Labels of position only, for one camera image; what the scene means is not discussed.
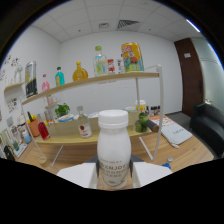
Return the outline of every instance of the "desk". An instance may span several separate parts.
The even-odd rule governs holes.
[[[142,136],[142,139],[144,140],[146,146],[153,155],[157,140],[157,133],[152,133],[148,136]],[[213,159],[212,153],[194,136],[192,136],[192,138],[190,138],[186,142],[180,144],[179,149],[172,147],[168,143],[168,141],[163,136],[161,136],[155,161],[151,161],[138,138],[134,138],[131,140],[131,146],[132,154],[148,163],[162,165],[167,162],[168,157],[173,157],[173,161],[171,163],[172,172],[177,172],[190,165],[211,161]],[[41,144],[40,148],[51,163],[54,160],[60,146],[49,146],[47,144]],[[39,164],[40,153],[35,147],[34,143],[31,142],[28,145],[28,149],[26,149],[25,152],[21,155],[21,157],[17,158],[16,161],[34,165],[50,173],[57,174],[60,169],[82,164],[96,155],[97,144],[85,146],[64,146],[54,164],[53,169],[51,169],[49,167],[42,167]],[[100,184],[100,189],[105,190],[105,188],[102,187],[102,182],[100,182]],[[123,189],[131,188],[132,182],[130,181],[129,176],[128,184]]]

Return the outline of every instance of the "green plant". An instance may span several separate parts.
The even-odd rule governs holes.
[[[66,103],[58,104],[58,108],[55,109],[55,113],[57,116],[56,119],[58,119],[59,117],[63,115],[67,115],[69,111],[70,111],[70,107]]]

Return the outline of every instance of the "wooden shelf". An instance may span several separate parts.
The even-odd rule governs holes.
[[[88,144],[97,144],[100,128],[98,125],[98,118],[90,118],[90,125],[93,135],[87,139],[80,137],[77,120],[71,120],[67,122],[59,122],[51,125],[48,130],[50,138],[46,141],[42,139],[41,136],[36,138],[38,144],[46,145],[88,145]],[[134,130],[134,126],[127,127],[128,134],[130,138],[141,137],[153,132],[147,128],[145,133],[138,133]]]
[[[10,89],[14,89],[16,87],[22,86],[24,83],[25,82],[19,82],[19,83],[16,83],[16,84],[6,86],[5,89],[4,89],[4,92],[7,91],[7,90],[10,90]]]
[[[103,82],[109,82],[114,80],[122,80],[122,79],[142,79],[142,78],[156,78],[159,77],[159,73],[149,73],[149,72],[128,72],[128,73],[121,73],[121,74],[113,74],[113,75],[105,75],[100,77],[94,77],[94,78],[88,78],[79,80],[76,82],[70,82],[67,84],[64,84],[62,86],[57,86],[55,88],[52,88],[50,90],[44,91],[42,93],[39,93],[37,95],[31,96],[27,98],[22,104],[25,105],[29,102],[32,102],[36,99],[42,98],[47,95],[52,95],[54,93],[70,89],[72,87],[79,87],[84,85],[89,85],[93,83],[103,83]]]

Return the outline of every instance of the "orange bottle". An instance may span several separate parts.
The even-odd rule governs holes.
[[[82,79],[87,79],[88,78],[88,72],[81,67],[81,62],[77,61],[76,62],[77,68],[73,73],[73,81],[78,81],[78,80],[82,80]]]

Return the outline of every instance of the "air vent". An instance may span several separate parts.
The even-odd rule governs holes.
[[[138,31],[141,23],[131,20],[119,20],[117,30]]]
[[[108,28],[108,27],[109,27],[109,23],[100,23],[99,24],[100,29],[105,29],[105,28]]]

